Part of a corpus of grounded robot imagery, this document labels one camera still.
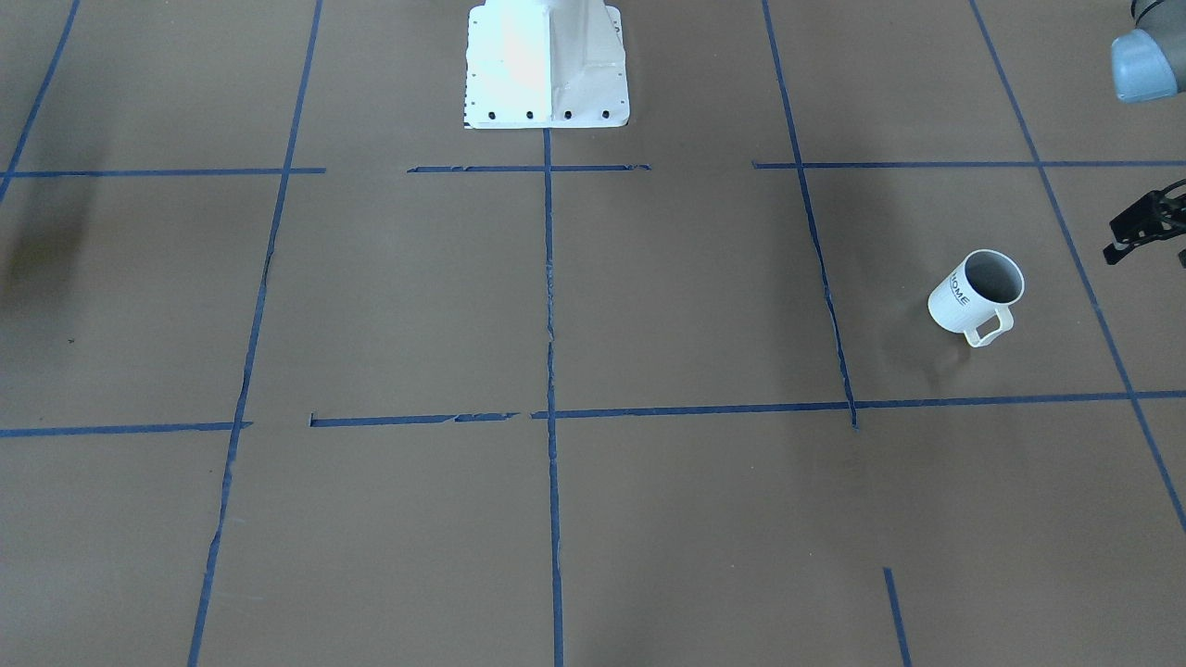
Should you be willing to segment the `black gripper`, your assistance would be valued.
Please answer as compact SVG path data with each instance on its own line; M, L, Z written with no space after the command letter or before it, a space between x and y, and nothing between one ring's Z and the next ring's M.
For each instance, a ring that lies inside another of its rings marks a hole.
M1185 182L1148 191L1109 222L1112 241L1103 249L1107 265L1115 266L1140 248L1185 233Z

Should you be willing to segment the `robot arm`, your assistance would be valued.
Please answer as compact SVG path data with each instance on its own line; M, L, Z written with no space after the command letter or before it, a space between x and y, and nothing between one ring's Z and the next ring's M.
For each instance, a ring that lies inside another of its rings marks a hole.
M1131 31L1111 43L1116 97L1123 103L1165 100L1185 90L1185 4L1131 1ZM1110 220L1111 244L1103 249L1109 266L1140 246L1182 236L1182 179L1144 193Z

